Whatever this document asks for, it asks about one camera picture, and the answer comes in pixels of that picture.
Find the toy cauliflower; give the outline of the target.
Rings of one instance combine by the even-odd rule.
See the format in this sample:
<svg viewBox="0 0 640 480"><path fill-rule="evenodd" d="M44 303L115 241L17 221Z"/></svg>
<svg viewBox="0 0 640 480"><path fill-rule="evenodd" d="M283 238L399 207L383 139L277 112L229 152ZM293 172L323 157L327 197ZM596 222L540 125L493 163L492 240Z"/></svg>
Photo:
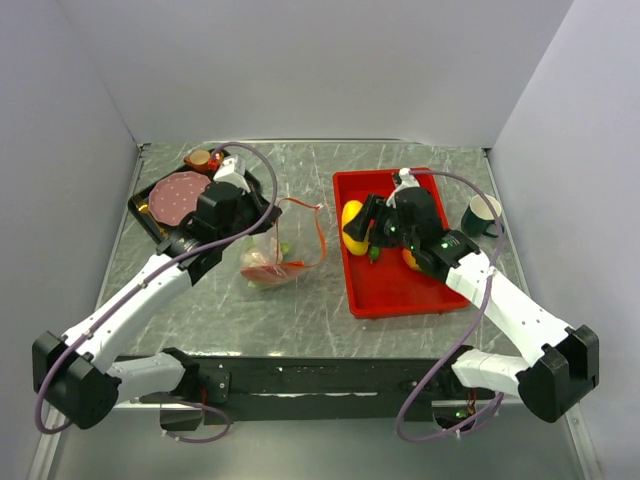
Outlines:
<svg viewBox="0 0 640 480"><path fill-rule="evenodd" d="M251 236L246 239L241 262L245 267L278 264L291 251L291 244L272 236Z"/></svg>

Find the clear zip top bag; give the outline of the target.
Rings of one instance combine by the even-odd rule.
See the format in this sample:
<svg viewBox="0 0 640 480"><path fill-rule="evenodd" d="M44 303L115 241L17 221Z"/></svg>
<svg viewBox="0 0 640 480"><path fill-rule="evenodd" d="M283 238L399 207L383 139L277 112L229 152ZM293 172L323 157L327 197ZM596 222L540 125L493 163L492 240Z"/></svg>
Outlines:
<svg viewBox="0 0 640 480"><path fill-rule="evenodd" d="M327 241L320 223L321 204L284 197L276 204L282 215L267 232L246 237L240 254L240 275L254 288L275 288L293 282L323 263ZM309 210L312 219L311 241L283 237L281 221L286 213Z"/></svg>

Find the yellow toy mango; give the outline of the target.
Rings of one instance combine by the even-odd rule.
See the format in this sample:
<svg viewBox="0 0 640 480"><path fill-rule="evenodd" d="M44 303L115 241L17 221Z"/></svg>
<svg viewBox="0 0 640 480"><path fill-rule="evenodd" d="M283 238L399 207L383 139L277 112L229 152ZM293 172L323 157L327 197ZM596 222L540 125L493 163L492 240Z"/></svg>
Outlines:
<svg viewBox="0 0 640 480"><path fill-rule="evenodd" d="M370 223L371 215L365 203L349 200L342 207L341 239L352 255L364 256L368 253Z"/></svg>

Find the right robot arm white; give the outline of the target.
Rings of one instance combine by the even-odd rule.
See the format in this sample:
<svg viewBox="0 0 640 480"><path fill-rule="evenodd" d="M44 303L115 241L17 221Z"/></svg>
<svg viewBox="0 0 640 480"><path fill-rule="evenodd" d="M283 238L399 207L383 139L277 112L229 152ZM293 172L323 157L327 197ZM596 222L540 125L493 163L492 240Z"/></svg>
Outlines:
<svg viewBox="0 0 640 480"><path fill-rule="evenodd" d="M491 265L459 230L443 227L433 196L421 187L371 194L342 210L342 237L366 247L401 247L421 272L470 301L517 348L516 357L455 349L437 375L439 390L460 398L484 388L520 398L553 423L599 383L600 342L588 326L555 317Z"/></svg>

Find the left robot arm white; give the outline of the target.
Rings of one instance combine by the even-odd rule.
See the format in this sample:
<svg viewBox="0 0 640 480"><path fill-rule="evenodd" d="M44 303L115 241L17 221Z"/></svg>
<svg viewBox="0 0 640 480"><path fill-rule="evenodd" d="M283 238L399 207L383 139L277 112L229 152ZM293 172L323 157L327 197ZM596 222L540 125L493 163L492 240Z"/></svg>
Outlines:
<svg viewBox="0 0 640 480"><path fill-rule="evenodd" d="M161 308L221 262L231 243L268 231L280 214L274 198L265 199L251 186L228 181L207 186L195 211L182 217L119 292L64 334L45 332L34 342L36 406L49 404L69 425L88 429L134 398L200 399L206 387L200 365L184 352L169 348L137 360L119 357Z"/></svg>

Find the toy watermelon slice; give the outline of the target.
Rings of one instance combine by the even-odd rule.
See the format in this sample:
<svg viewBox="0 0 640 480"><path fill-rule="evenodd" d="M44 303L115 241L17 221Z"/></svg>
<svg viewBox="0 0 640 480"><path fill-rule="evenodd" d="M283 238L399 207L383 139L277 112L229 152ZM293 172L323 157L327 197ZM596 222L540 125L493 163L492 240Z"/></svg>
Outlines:
<svg viewBox="0 0 640 480"><path fill-rule="evenodd" d="M242 267L240 273L247 281L259 287L272 287L289 283L306 270L307 266L303 262L296 261Z"/></svg>

